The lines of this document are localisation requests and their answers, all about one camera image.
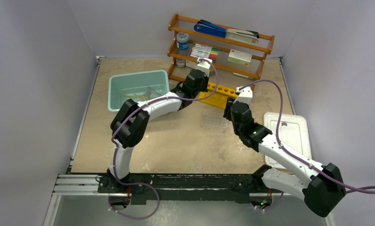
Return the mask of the amber rubber tubing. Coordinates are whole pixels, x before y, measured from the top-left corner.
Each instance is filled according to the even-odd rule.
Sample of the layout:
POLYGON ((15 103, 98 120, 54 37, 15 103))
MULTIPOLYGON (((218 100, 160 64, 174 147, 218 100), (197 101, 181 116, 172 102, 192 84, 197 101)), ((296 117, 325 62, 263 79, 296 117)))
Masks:
POLYGON ((141 96, 141 95, 123 95, 124 97, 128 97, 128 98, 138 98, 138 99, 143 99, 143 100, 147 100, 148 97, 147 96, 141 96))

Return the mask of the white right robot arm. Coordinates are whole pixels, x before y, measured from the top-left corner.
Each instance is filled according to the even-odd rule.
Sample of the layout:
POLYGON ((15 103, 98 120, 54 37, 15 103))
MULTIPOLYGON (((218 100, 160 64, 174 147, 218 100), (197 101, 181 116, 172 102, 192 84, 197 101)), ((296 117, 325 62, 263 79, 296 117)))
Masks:
POLYGON ((234 133, 245 146, 278 161, 290 171, 286 174, 270 166, 262 167, 259 175, 252 179, 255 190, 263 192, 270 188, 291 194, 324 218, 347 194, 336 165, 324 165, 288 145, 279 144, 276 134, 254 121, 248 104, 227 98, 224 118, 232 122, 234 133))

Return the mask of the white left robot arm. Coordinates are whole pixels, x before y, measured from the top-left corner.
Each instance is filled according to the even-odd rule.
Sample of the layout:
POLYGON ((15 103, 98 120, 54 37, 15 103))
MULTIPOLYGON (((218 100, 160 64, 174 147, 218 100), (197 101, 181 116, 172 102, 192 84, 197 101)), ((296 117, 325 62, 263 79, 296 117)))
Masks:
POLYGON ((192 69, 184 81, 165 95, 144 101, 135 102, 128 99, 121 106, 110 124, 111 141, 115 151, 109 172, 113 176, 110 187, 116 192, 128 188, 130 160, 134 147, 142 140, 148 123, 159 116, 180 111, 197 100, 200 92, 207 91, 209 76, 198 69, 192 69))

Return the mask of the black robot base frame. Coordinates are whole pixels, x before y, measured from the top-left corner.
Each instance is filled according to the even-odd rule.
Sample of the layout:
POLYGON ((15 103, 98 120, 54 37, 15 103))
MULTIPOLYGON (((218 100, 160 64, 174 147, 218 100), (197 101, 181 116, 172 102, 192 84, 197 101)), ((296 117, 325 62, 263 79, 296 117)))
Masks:
POLYGON ((234 201, 259 205, 256 194, 269 196, 271 189, 253 174, 129 173, 122 185, 108 172, 98 181, 98 192, 128 194, 133 205, 147 201, 234 201))

